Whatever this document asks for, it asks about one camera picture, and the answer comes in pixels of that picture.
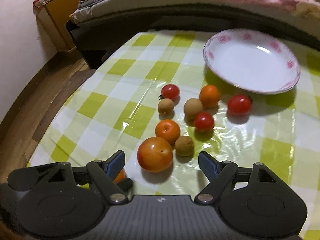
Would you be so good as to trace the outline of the white floral plate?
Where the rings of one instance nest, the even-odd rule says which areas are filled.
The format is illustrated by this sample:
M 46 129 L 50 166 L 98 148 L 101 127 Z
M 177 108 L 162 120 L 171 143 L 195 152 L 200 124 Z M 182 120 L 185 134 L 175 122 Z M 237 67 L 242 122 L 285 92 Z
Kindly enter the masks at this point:
M 271 35 L 250 29 L 221 31 L 203 48 L 206 66 L 230 85 L 257 94 L 280 94 L 300 79 L 295 54 Z

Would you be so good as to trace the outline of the brown longan left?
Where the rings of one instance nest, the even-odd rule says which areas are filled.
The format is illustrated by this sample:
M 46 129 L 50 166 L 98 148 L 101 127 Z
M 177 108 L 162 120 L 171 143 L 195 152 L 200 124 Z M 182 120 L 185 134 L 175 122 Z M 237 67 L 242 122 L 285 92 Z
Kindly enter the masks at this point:
M 160 115 L 169 115 L 174 110 L 174 102 L 169 98 L 164 98 L 158 103 L 157 109 Z

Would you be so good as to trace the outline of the brown longan front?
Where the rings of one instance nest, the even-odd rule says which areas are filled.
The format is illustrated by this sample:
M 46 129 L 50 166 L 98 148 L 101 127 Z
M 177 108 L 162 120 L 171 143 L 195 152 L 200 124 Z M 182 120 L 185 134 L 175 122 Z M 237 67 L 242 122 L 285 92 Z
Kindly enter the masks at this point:
M 181 136 L 175 142 L 176 154 L 182 157 L 193 155 L 194 142 L 189 136 Z

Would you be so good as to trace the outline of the large red-orange tomato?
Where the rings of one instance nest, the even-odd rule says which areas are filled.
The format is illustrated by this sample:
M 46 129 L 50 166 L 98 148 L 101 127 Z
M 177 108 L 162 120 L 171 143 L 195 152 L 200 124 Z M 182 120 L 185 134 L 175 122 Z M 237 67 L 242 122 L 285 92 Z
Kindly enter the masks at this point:
M 140 167 L 148 172 L 162 172 L 172 164 L 171 145 L 160 137 L 148 138 L 139 146 L 137 160 Z

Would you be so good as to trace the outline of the orange mandarin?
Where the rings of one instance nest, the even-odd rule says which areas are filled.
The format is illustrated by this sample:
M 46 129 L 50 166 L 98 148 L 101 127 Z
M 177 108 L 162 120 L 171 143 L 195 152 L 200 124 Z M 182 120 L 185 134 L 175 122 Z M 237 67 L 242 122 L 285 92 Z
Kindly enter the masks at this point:
M 169 144 L 174 144 L 180 137 L 180 127 L 178 124 L 170 119 L 160 121 L 155 127 L 155 135 L 163 138 Z
M 127 178 L 126 172 L 125 172 L 124 169 L 122 169 L 122 170 L 119 172 L 119 174 L 117 175 L 117 177 L 115 178 L 114 183 L 115 183 L 115 184 L 118 184 L 118 183 L 120 183 L 121 181 L 123 181 L 123 180 L 126 179 L 126 178 Z
M 215 85 L 205 85 L 199 93 L 199 100 L 202 102 L 204 108 L 216 107 L 220 98 L 220 92 Z

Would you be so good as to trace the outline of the cherry tomato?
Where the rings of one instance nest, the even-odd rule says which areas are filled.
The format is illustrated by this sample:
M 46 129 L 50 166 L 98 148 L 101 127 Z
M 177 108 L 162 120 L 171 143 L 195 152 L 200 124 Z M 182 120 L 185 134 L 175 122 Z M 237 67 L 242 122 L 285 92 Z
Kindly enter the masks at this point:
M 249 96 L 238 94 L 232 97 L 227 103 L 227 111 L 233 116 L 243 116 L 250 113 L 252 99 Z
M 194 119 L 195 129 L 200 132 L 209 132 L 214 128 L 215 122 L 213 117 L 207 113 L 199 113 Z
M 175 100 L 179 96 L 180 96 L 180 89 L 176 85 L 168 84 L 163 86 L 163 88 L 161 89 L 161 94 L 159 96 L 159 99 Z

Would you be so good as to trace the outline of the green checkered tablecloth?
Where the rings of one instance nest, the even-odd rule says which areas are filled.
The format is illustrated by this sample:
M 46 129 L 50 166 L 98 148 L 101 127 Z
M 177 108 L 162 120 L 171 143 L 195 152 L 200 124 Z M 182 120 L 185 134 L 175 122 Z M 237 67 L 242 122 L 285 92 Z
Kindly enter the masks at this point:
M 64 103 L 29 165 L 84 166 L 123 150 L 134 193 L 197 195 L 208 183 L 197 157 L 175 157 L 159 174 L 142 170 L 136 158 L 139 145 L 155 135 L 161 88 L 172 83 L 180 89 L 173 119 L 181 135 L 193 139 L 195 153 L 206 151 L 242 167 L 265 163 L 308 207 L 301 236 L 319 239 L 319 52 L 288 42 L 300 64 L 297 86 L 279 95 L 252 94 L 250 116 L 232 119 L 227 102 L 240 91 L 205 67 L 202 49 L 208 38 L 209 33 L 176 31 L 135 35 Z M 183 106 L 207 84 L 218 88 L 221 101 L 212 110 L 213 132 L 198 135 L 185 122 Z

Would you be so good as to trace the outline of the brown longan middle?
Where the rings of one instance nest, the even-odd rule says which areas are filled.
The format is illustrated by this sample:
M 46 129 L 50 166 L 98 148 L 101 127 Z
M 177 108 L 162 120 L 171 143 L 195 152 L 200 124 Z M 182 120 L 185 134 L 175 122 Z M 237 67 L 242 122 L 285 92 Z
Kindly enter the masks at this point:
M 183 110 L 187 119 L 194 120 L 203 111 L 203 104 L 199 99 L 191 98 L 185 102 Z

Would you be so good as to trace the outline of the brown longan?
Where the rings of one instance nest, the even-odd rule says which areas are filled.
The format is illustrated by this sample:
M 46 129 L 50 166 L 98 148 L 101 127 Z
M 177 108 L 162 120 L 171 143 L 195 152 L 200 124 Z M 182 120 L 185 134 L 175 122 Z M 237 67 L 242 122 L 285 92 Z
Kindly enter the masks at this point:
M 189 136 L 181 136 L 175 142 L 176 154 L 182 157 L 193 155 L 194 142 Z
M 203 104 L 199 99 L 191 98 L 185 102 L 183 110 L 187 119 L 194 120 L 203 111 Z
M 174 102 L 169 98 L 164 98 L 158 103 L 157 109 L 160 115 L 169 115 L 174 110 Z

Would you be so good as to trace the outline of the wooden nightstand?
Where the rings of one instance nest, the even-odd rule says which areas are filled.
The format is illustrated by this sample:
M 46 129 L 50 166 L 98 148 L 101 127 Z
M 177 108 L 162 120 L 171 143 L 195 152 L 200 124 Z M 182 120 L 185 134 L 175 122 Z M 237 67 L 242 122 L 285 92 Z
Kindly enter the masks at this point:
M 71 14 L 76 11 L 80 0 L 45 0 L 36 13 L 58 52 L 72 51 L 75 45 L 66 29 Z

